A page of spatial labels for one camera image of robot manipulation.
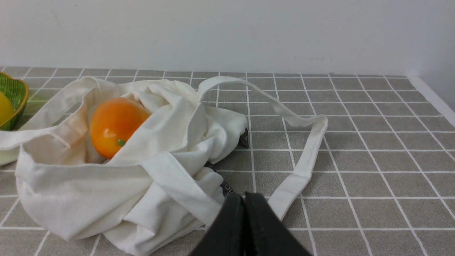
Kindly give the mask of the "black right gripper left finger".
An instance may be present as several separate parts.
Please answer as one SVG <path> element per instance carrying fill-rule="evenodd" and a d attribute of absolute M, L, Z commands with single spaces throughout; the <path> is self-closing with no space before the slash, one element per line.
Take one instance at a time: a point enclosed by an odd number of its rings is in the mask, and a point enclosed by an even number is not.
<path fill-rule="evenodd" d="M 190 256 L 243 256 L 245 206 L 237 193 L 229 193 L 216 219 Z"/>

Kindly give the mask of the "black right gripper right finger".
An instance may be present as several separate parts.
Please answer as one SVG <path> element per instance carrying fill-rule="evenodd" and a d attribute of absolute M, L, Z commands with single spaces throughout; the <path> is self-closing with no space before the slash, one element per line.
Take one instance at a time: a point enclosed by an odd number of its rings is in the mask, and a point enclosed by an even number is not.
<path fill-rule="evenodd" d="M 246 193 L 246 256 L 310 256 L 260 193 Z"/>

